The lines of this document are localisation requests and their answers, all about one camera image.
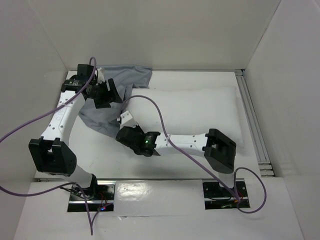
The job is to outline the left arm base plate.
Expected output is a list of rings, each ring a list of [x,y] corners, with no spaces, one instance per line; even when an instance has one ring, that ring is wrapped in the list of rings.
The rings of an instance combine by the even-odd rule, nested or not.
[[[101,212],[113,212],[115,187],[115,182],[101,181],[98,182],[98,188],[93,195],[88,195],[89,192],[85,190],[88,210],[90,212],[97,212],[97,210],[100,210]],[[70,187],[61,187],[61,189],[69,193],[67,206],[68,213],[87,211],[83,194],[78,187],[72,185]]]

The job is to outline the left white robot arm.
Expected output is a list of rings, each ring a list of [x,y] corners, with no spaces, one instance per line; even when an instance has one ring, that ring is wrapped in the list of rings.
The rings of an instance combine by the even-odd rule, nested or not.
[[[123,101],[114,80],[104,78],[103,68],[79,64],[77,73],[61,86],[57,109],[48,127],[38,139],[30,140],[28,148],[38,172],[78,184],[81,194],[92,200],[99,193],[97,178],[77,164],[77,157],[69,148],[72,128],[86,100],[92,100],[97,109]]]

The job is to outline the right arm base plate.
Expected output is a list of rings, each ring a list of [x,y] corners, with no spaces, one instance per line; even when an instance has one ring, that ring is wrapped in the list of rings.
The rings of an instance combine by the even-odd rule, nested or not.
[[[203,197],[206,210],[236,209],[238,201],[217,181],[203,181]],[[239,207],[250,208],[247,186],[244,180],[236,181],[236,188],[240,197]]]

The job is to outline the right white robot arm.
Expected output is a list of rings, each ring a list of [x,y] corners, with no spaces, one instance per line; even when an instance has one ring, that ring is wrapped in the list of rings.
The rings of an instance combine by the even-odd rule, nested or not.
[[[143,132],[139,127],[122,127],[116,140],[133,150],[136,155],[151,157],[177,154],[181,149],[189,156],[207,160],[221,180],[218,190],[230,196],[236,189],[234,183],[236,143],[221,131],[211,128],[208,133],[198,135],[168,135],[163,132]]]

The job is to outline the white pillow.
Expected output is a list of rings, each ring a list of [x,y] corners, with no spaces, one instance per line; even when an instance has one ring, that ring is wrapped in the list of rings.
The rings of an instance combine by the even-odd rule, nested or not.
[[[217,129],[245,146],[236,88],[159,90],[137,88],[125,106],[145,132],[198,135]]]

